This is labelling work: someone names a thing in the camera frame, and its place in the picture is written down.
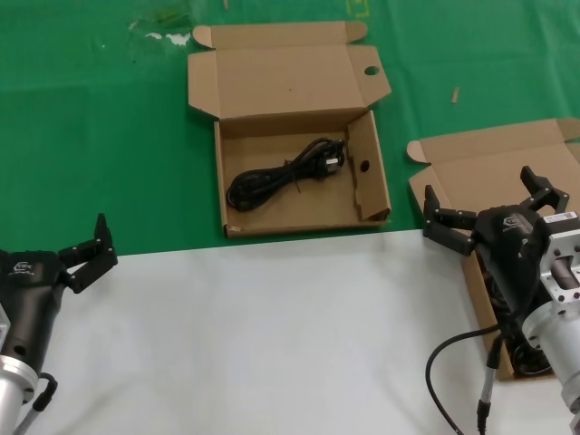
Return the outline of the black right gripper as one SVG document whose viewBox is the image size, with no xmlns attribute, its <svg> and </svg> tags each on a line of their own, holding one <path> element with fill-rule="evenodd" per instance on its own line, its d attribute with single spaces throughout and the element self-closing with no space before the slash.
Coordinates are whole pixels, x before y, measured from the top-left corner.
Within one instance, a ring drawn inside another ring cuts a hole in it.
<svg viewBox="0 0 580 435">
<path fill-rule="evenodd" d="M 529 316 L 547 301 L 539 283 L 541 242 L 533 233 L 537 213 L 551 207 L 564 213 L 569 196 L 524 166 L 520 179 L 529 197 L 520 205 L 470 211 L 443 208 L 432 187 L 425 187 L 422 234 L 458 254 L 469 256 L 476 245 L 509 309 L 518 317 Z"/>
</svg>

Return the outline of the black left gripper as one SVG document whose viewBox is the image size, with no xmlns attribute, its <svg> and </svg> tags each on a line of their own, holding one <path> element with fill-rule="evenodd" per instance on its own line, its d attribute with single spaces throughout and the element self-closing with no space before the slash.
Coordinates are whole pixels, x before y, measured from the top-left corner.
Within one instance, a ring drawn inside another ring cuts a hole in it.
<svg viewBox="0 0 580 435">
<path fill-rule="evenodd" d="M 106 217 L 97 217 L 93 239 L 58 252 L 1 253 L 1 306 L 10 322 L 1 354 L 43 363 L 64 286 L 76 294 L 118 265 Z"/>
</svg>

